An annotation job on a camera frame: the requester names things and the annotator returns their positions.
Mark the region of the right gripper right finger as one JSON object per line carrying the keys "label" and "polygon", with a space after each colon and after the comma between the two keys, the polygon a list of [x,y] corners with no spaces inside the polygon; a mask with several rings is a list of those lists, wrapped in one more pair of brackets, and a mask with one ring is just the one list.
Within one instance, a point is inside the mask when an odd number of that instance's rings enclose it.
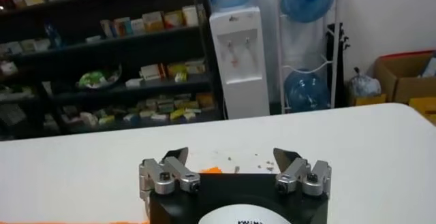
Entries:
{"label": "right gripper right finger", "polygon": [[311,197],[330,197],[332,168],[326,161],[318,160],[314,166],[297,152],[273,148],[273,155],[280,173],[275,186],[282,195],[295,192],[297,186]]}

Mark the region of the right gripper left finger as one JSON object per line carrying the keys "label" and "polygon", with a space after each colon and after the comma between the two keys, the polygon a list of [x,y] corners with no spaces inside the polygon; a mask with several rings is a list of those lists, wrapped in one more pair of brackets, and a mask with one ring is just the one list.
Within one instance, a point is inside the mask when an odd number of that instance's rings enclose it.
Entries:
{"label": "right gripper left finger", "polygon": [[139,165],[140,198],[146,199],[150,192],[169,195],[176,188],[197,193],[200,190],[200,175],[185,166],[188,153],[189,149],[184,147],[168,151],[160,162],[144,159]]}

